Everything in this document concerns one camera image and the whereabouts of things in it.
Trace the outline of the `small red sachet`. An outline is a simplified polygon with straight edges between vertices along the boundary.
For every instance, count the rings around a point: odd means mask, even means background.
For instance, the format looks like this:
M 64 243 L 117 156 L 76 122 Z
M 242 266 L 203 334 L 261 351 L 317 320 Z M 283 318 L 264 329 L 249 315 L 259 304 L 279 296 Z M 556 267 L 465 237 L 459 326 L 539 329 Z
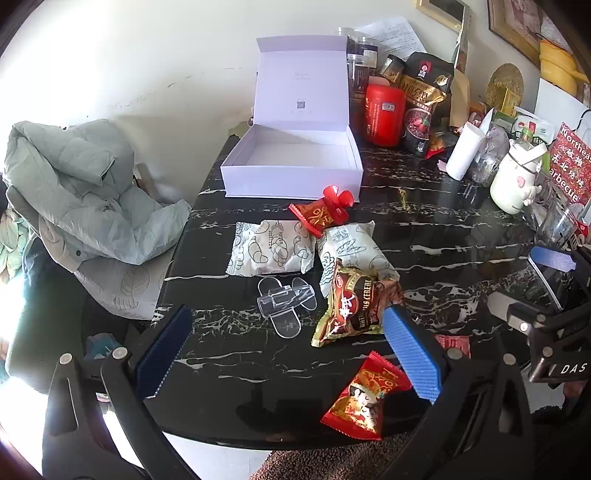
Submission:
M 471 357 L 469 336 L 436 334 L 435 338 L 445 350 L 456 349 L 459 350 L 464 357 Z

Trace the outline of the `red orange snack packet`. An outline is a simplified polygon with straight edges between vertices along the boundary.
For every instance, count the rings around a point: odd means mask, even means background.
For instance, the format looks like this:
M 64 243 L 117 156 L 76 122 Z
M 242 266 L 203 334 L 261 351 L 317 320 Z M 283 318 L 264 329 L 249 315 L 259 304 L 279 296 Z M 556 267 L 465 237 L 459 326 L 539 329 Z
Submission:
M 381 440 L 385 399 L 412 388 L 403 370 L 372 351 L 321 423 L 353 439 Z

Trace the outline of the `brown cereal snack packet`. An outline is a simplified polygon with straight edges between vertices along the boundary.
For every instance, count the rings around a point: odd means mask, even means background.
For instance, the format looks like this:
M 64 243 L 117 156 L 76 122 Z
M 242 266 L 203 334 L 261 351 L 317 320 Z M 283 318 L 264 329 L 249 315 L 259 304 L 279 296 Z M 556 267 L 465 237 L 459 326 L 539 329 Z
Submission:
M 328 308 L 318 320 L 312 347 L 322 347 L 346 337 L 383 333 L 386 309 L 404 304 L 400 281 L 388 275 L 380 279 L 359 268 L 335 261 Z

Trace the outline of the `white green print bread pack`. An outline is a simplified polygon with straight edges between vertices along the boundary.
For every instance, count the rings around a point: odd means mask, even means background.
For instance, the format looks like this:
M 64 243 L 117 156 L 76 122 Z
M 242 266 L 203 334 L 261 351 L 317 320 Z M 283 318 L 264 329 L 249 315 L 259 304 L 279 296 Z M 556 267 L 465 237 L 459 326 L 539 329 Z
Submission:
M 363 273 L 377 276 L 379 279 L 400 279 L 377 243 L 373 239 L 376 223 L 349 223 L 329 227 L 317 242 L 318 257 L 322 264 L 320 291 L 327 298 L 332 290 L 332 277 L 335 263 L 355 267 Z

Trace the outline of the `red gold candy packet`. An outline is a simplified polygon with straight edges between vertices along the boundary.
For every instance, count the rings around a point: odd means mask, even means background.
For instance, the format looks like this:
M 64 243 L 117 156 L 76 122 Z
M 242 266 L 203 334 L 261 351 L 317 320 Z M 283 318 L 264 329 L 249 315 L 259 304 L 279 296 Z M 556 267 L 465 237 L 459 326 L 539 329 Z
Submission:
M 314 235 L 315 238 L 321 238 L 326 228 L 332 226 L 335 223 L 327 202 L 324 199 L 318 199 L 307 204 L 294 204 L 288 205 L 290 212 L 297 217 L 301 225 L 304 226 Z

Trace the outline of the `white croissant print bread pack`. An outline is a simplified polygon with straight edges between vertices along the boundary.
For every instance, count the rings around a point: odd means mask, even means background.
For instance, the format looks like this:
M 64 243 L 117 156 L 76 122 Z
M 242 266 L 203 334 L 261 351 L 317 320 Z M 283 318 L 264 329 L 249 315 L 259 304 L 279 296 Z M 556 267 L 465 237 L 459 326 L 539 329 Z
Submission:
M 231 276 L 300 272 L 314 267 L 317 239 L 297 220 L 238 222 L 225 273 Z

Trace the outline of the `red plastic propeller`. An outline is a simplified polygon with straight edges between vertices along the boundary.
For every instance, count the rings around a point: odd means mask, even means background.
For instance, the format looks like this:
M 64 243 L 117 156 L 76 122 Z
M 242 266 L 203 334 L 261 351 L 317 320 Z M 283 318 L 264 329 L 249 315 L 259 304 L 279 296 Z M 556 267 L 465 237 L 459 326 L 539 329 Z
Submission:
M 355 198 L 349 190 L 341 191 L 337 186 L 329 185 L 322 191 L 322 199 L 335 225 L 342 225 L 349 221 L 348 210 L 355 203 Z

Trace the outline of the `brown paper bag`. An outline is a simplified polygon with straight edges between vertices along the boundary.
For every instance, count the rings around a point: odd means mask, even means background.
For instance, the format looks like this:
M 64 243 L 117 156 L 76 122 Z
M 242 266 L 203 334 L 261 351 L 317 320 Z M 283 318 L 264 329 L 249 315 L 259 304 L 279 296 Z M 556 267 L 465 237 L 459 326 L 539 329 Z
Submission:
M 469 118 L 470 81 L 468 77 L 458 69 L 454 70 L 454 78 L 451 84 L 450 93 L 450 126 L 452 128 L 460 128 L 464 126 Z

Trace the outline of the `gold round woven plate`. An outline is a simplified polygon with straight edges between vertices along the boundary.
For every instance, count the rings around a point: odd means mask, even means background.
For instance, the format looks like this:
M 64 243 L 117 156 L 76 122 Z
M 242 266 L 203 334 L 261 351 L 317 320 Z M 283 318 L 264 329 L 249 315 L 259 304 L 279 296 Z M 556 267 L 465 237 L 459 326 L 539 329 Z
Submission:
M 485 103 L 509 117 L 515 116 L 524 93 L 524 80 L 519 68 L 512 63 L 500 65 L 491 75 L 485 93 Z

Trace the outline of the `yellow plastic container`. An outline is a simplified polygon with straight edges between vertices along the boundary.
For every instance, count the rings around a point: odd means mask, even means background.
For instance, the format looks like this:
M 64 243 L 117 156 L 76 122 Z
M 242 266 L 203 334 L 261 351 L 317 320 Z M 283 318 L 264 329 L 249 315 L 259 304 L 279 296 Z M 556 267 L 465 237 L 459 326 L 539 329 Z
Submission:
M 577 95 L 579 83 L 589 82 L 577 70 L 573 56 L 548 40 L 540 41 L 539 59 L 541 77 L 573 97 Z

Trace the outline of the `black gold cereal bag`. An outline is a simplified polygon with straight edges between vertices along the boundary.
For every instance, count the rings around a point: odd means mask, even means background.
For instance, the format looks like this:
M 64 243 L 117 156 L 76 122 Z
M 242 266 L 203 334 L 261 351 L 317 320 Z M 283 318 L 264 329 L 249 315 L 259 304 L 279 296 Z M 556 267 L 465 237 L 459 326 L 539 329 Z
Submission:
M 406 95 L 403 144 L 414 155 L 425 158 L 433 115 L 451 91 L 454 67 L 439 57 L 416 51 L 406 61 L 400 88 Z

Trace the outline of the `grey green padded jacket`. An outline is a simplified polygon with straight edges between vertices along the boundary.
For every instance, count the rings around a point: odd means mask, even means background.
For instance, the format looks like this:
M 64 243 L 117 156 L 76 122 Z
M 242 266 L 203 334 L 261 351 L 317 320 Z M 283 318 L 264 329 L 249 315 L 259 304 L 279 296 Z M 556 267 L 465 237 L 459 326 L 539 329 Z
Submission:
M 134 184 L 133 169 L 131 145 L 105 119 L 66 129 L 23 121 L 7 143 L 10 186 L 79 262 L 102 256 L 141 265 L 179 240 L 190 204 L 158 203 Z

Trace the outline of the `white printed paper sheet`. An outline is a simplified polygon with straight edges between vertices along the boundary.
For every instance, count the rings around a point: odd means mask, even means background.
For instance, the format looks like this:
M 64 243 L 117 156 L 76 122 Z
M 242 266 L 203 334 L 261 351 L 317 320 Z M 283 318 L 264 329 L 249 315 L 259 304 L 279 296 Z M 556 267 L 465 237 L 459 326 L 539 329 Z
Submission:
M 378 46 L 379 59 L 394 55 L 406 61 L 413 53 L 426 53 L 423 43 L 404 17 L 393 17 L 356 27 L 356 31 L 374 40 Z

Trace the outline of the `dark lidded jar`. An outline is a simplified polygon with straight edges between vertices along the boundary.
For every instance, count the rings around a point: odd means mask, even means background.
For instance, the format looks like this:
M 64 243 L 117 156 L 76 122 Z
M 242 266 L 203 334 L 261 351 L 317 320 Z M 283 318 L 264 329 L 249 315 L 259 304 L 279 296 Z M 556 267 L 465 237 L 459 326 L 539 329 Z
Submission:
M 378 66 L 378 53 L 375 50 L 365 50 L 362 54 L 349 53 L 348 61 L 349 90 L 351 92 L 365 92 L 369 79 L 374 76 Z

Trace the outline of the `framed wall picture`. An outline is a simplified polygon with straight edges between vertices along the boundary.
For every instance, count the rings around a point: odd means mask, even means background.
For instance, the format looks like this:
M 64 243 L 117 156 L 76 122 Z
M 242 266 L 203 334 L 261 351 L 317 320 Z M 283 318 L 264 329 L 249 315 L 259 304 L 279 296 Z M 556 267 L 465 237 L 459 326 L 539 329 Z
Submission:
M 571 47 L 549 16 L 530 0 L 488 0 L 489 29 L 537 67 L 540 43 L 547 41 L 566 52 L 576 65 Z

